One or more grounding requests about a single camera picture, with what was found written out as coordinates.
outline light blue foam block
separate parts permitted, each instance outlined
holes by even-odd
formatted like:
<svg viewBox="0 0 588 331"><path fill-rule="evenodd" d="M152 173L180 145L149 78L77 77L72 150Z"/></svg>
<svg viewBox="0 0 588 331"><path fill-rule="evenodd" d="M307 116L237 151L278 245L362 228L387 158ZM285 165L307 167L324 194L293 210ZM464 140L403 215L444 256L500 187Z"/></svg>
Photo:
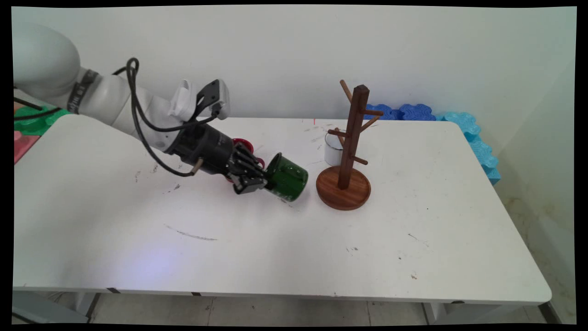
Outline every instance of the light blue foam block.
<svg viewBox="0 0 588 331"><path fill-rule="evenodd" d="M476 124L476 118L466 112L447 112L442 121L454 122L462 129L463 135L468 141L473 141L480 134L480 127Z"/></svg>
<svg viewBox="0 0 588 331"><path fill-rule="evenodd" d="M492 169L492 171L487 173L486 175L488 176L488 179L490 180L492 185L495 185L496 183L498 183L498 181L501 178L500 174L498 173L498 170L496 170L496 168Z"/></svg>
<svg viewBox="0 0 588 331"><path fill-rule="evenodd" d="M472 141L469 141L469 144L484 172L486 174L492 172L498 165L498 159L492 155L492 147L484 143L478 135Z"/></svg>

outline black cable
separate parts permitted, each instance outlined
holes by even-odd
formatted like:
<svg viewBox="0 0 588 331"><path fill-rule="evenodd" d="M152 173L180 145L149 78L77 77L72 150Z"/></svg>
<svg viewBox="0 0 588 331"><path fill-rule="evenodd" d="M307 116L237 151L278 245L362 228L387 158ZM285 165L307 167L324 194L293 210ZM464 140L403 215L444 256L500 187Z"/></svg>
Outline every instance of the black cable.
<svg viewBox="0 0 588 331"><path fill-rule="evenodd" d="M143 143L143 146L145 147L145 149L147 150L149 155L151 155L151 157L157 162L157 164L159 164L165 170L169 171L170 173L172 173L174 175L181 176L181 177L194 176L195 173L193 173L193 172L181 173L179 171L176 171L176 170L170 168L170 166L163 163L163 161L157 155L155 155L155 153L151 149L151 146L149 146L149 144L147 143L147 140L145 139L145 136L143 135L143 131L141 130L141 126L139 125L139 118L137 117L137 111L139 111L139 114L141 115L143 121L145 122L145 124L147 124L147 126L149 126L149 127L152 127L152 126L155 127L155 126L152 125L145 118L145 115L143 113L143 109L141 108L141 104L139 103L139 99L137 98L136 78L137 78L137 72L139 71L139 60L137 60L136 58L129 59L129 61L127 61L126 67L124 69L125 69L124 71L126 71L126 78L129 83L129 88L131 89L131 115L133 116L133 123L135 124L135 130L137 131L137 135L139 136L139 140L141 140L141 142ZM121 69L118 69L117 71L115 71L115 73L117 73L117 72L121 73L122 71L121 71ZM212 121L213 119L214 119L214 117L211 117L211 118L207 118L206 120ZM191 127L194 125L202 124L206 120L200 121L200 122L197 122L197 121L192 122L192 123L189 123L190 125L188 125L188 126L180 125L179 127Z"/></svg>
<svg viewBox="0 0 588 331"><path fill-rule="evenodd" d="M54 114L54 113L56 113L56 112L58 112L60 110L61 110L61 108L57 107L55 109L51 109L50 111L45 111L45 112L42 112L40 114L26 115L26 116L14 116L14 120L15 121L32 120L34 118L41 118L43 116Z"/></svg>
<svg viewBox="0 0 588 331"><path fill-rule="evenodd" d="M19 99L19 98L17 98L17 97L14 97L14 101L15 101L15 102L18 102L18 103L20 103L20 104L22 104L22 105L25 105L25 106L27 106L27 107L29 107L29 108L33 108L33 109L36 109L36 110L43 110L43 107L41 107L41 106L37 106L37 105L35 105L35 104L31 104L30 102L28 102L28 101L25 101L25 100L23 100L23 99Z"/></svg>

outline table leg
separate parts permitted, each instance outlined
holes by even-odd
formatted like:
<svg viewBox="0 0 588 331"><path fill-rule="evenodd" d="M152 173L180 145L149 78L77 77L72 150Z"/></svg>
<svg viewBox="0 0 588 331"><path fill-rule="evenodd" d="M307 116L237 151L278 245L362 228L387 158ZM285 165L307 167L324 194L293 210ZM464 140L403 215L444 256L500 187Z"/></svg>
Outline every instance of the table leg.
<svg viewBox="0 0 588 331"><path fill-rule="evenodd" d="M520 306L503 304L425 303L430 325L478 324L509 313Z"/></svg>
<svg viewBox="0 0 588 331"><path fill-rule="evenodd" d="M12 291L12 312L37 323L88 322L85 314L82 315L38 294L26 291Z"/></svg>

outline cup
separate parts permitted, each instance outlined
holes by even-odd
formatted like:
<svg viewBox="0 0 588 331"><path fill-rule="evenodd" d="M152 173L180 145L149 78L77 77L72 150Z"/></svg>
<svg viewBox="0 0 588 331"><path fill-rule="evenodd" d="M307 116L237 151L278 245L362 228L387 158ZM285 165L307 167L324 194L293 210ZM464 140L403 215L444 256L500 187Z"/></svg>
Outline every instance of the cup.
<svg viewBox="0 0 588 331"><path fill-rule="evenodd" d="M325 134L325 162L330 166L340 166L343 157L343 146L339 137L334 134Z"/></svg>
<svg viewBox="0 0 588 331"><path fill-rule="evenodd" d="M308 172L278 153L268 165L266 179L265 189L286 201L294 201L306 187Z"/></svg>

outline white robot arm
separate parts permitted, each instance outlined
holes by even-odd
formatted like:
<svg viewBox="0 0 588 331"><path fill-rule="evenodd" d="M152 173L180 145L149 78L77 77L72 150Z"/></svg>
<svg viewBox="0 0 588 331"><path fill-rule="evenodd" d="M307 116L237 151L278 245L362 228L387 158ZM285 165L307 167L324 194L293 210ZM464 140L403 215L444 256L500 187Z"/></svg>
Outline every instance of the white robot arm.
<svg viewBox="0 0 588 331"><path fill-rule="evenodd" d="M81 67L78 50L62 34L41 25L14 23L12 66L14 85L23 92L139 138L127 80ZM223 120L230 113L230 105L228 90L221 80L219 83L221 95L211 108L217 107L217 117ZM145 107L145 116L157 127L176 127L189 121L195 112L197 91L188 80L181 81L173 103L140 87L136 95ZM139 122L148 144L161 151L168 150L178 135L178 131L157 132Z"/></svg>
<svg viewBox="0 0 588 331"><path fill-rule="evenodd" d="M99 75L80 66L78 51L67 37L41 25L14 22L12 66L16 88L134 136L162 167L176 175L192 176L201 169L231 179L237 194L259 188L279 194L268 186L267 172L242 143L233 146L231 138L206 124L230 113L229 92L222 80L214 80L198 92L188 80L182 80L170 102L135 86L139 66L135 58L116 72L126 73L127 79ZM197 121L196 116L206 108L211 117ZM176 154L194 168L190 173L173 170L150 146Z"/></svg>

